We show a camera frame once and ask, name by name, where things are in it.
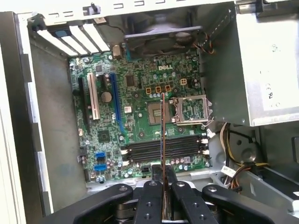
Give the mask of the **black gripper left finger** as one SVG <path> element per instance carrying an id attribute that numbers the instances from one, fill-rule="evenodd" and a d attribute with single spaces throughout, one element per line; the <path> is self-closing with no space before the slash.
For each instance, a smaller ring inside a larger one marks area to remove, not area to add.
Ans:
<path id="1" fill-rule="evenodd" d="M 162 221 L 162 169 L 136 188 L 116 184 L 43 218 L 45 224 L 159 224 Z"/>

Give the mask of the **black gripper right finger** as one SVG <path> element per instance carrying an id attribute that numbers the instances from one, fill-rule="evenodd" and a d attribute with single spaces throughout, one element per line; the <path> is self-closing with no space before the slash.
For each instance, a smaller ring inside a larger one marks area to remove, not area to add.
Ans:
<path id="1" fill-rule="evenodd" d="M 164 193 L 174 198 L 172 209 L 180 209 L 190 224 L 225 224 L 222 210 L 244 224 L 276 223 L 274 208 L 221 186 L 207 185 L 196 195 L 188 183 L 177 180 L 171 166 L 164 167 L 164 188 Z"/>

